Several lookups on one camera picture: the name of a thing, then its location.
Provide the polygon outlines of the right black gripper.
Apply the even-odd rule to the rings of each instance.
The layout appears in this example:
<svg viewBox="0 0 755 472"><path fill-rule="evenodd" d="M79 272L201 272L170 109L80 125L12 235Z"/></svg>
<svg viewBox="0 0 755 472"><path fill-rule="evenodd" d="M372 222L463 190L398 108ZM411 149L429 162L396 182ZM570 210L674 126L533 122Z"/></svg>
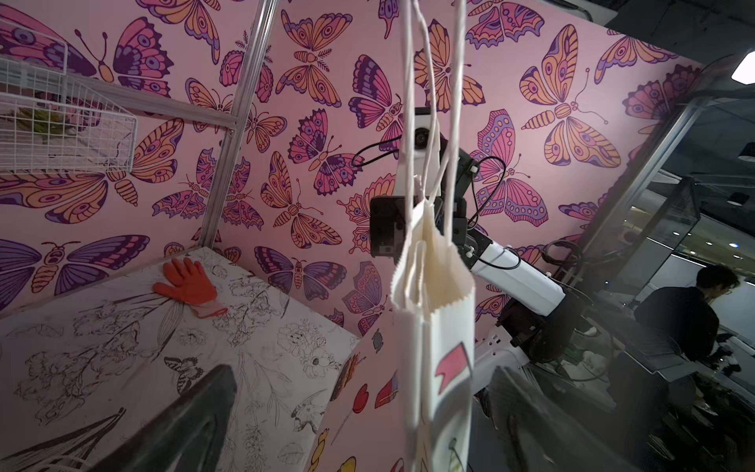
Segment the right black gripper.
<svg viewBox="0 0 755 472"><path fill-rule="evenodd" d="M389 258L399 262L407 234L408 218L405 214L404 197L375 197L370 202L369 239L373 258ZM466 200L454 200L451 241L462 257L472 242L466 216Z"/></svg>

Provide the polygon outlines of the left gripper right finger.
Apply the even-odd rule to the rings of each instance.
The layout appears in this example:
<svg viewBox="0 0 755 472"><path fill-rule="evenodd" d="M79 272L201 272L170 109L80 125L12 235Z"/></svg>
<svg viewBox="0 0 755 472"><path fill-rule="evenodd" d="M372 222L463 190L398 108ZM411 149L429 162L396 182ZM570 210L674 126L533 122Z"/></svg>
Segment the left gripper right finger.
<svg viewBox="0 0 755 472"><path fill-rule="evenodd" d="M503 471L634 471L513 369L489 383Z"/></svg>

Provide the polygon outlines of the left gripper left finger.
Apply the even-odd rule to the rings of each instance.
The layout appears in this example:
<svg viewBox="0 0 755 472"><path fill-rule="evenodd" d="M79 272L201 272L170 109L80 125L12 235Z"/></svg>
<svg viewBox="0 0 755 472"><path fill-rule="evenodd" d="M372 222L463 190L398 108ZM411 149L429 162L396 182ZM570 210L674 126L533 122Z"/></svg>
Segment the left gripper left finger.
<svg viewBox="0 0 755 472"><path fill-rule="evenodd" d="M94 471L214 471L237 393L229 365L218 365Z"/></svg>

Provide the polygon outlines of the white paper bag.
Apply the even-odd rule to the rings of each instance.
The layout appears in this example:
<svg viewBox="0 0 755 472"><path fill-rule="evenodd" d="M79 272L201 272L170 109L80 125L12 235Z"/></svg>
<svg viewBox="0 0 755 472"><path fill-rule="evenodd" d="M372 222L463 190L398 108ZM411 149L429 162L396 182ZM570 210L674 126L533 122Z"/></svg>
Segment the white paper bag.
<svg viewBox="0 0 755 472"><path fill-rule="evenodd" d="M466 9L451 52L449 138L433 119L426 157L415 149L415 33L429 28L416 1L400 5L405 135L397 186L402 252L391 310L355 347L334 388L307 471L463 471L468 465L474 371L475 281L452 240L459 161Z"/></svg>

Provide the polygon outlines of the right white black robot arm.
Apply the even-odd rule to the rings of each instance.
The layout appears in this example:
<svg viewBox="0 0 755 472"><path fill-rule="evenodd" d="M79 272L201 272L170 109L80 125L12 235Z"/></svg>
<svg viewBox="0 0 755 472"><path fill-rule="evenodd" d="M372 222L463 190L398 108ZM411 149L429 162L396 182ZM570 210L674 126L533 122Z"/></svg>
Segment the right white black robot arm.
<svg viewBox="0 0 755 472"><path fill-rule="evenodd" d="M405 214L403 196L378 196L370 202L371 254L396 263L399 285L390 297L394 308L408 306L410 297L404 291L413 280L421 289L418 307L429 310L457 302L473 288L473 277L503 295L503 300L484 302L475 312L497 318L476 342L475 393L489 385L496 369L520 369L562 355L585 299L534 266L536 259L550 259L546 247L503 247L468 222L464 194L481 176L483 165L495 159L486 155L475 161L465 151L459 154L449 245L442 232L430 232L424 224L430 218L442 226L444 194L433 203L417 198L411 216Z"/></svg>

